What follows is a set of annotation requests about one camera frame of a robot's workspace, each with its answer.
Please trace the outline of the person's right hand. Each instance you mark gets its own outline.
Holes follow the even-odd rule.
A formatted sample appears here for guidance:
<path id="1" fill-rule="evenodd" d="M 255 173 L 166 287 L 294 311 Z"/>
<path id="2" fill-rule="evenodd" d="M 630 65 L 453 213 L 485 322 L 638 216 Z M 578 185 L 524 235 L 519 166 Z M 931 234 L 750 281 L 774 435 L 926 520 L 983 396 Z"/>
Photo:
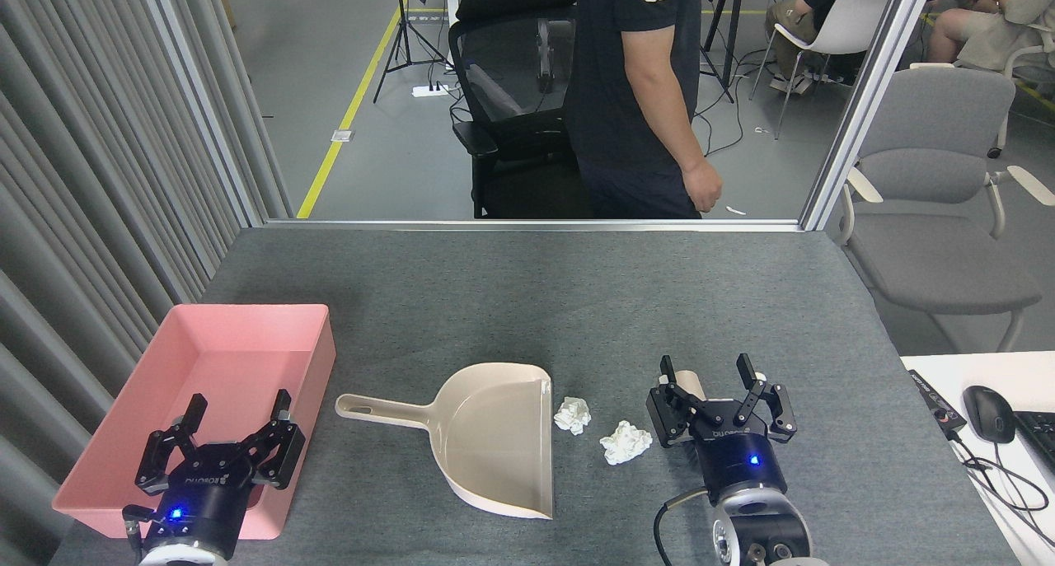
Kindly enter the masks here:
<path id="1" fill-rule="evenodd" d="M 697 212 L 709 213 L 720 199 L 724 180 L 707 158 L 682 165 L 682 182 Z"/>

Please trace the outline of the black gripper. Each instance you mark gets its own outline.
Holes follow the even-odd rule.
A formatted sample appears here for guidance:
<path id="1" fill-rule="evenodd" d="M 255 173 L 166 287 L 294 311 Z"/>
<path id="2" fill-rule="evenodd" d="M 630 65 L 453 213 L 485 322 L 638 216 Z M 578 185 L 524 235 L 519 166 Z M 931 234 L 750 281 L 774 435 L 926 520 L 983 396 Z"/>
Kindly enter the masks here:
<path id="1" fill-rule="evenodd" d="M 713 426 L 701 412 L 696 413 L 688 400 L 689 396 L 701 402 L 707 398 L 696 372 L 675 371 L 669 355 L 661 356 L 659 366 L 659 384 L 649 389 L 645 401 L 657 441 L 663 448 L 696 446 L 702 479 L 710 501 L 720 501 L 752 487 L 776 488 L 781 493 L 787 491 L 786 479 L 768 439 L 787 444 L 798 432 L 785 386 L 770 383 L 764 374 L 754 370 L 748 353 L 740 353 L 736 367 L 748 394 L 741 405 L 735 400 L 705 401 L 703 405 L 708 414 L 722 417 L 722 423 Z M 769 427 L 754 414 L 760 400 L 769 409 Z"/>
<path id="2" fill-rule="evenodd" d="M 195 445 L 206 397 L 194 393 L 184 415 L 166 430 L 148 434 L 136 473 L 136 487 L 147 495 L 164 492 L 151 525 L 151 550 L 164 545 L 199 544 L 220 556 L 233 556 L 253 485 L 286 489 L 306 441 L 291 419 L 293 397 L 279 389 L 268 423 L 235 444 Z M 185 460 L 169 475 L 172 452 Z"/>

